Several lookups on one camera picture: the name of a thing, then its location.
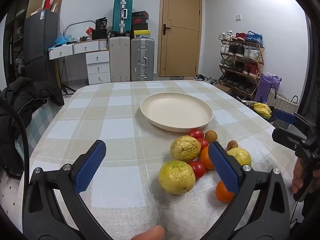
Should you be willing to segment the right hand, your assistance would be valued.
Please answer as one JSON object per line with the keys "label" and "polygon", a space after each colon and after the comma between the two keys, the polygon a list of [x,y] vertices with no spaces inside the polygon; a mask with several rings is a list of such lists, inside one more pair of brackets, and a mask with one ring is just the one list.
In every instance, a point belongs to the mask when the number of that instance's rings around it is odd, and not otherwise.
{"label": "right hand", "polygon": [[293,179],[292,179],[292,185],[291,185],[291,189],[294,194],[297,193],[298,190],[301,189],[303,186],[303,179],[302,179],[303,172],[304,172],[304,169],[301,163],[301,159],[298,158],[293,171]]}

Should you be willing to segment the left hand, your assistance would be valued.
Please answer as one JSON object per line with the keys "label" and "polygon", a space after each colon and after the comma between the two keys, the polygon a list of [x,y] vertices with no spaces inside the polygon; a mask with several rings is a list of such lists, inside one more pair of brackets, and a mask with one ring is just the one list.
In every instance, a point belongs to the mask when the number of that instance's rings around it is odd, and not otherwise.
{"label": "left hand", "polygon": [[144,233],[140,233],[132,238],[132,240],[161,240],[163,239],[165,230],[162,226],[154,226]]}

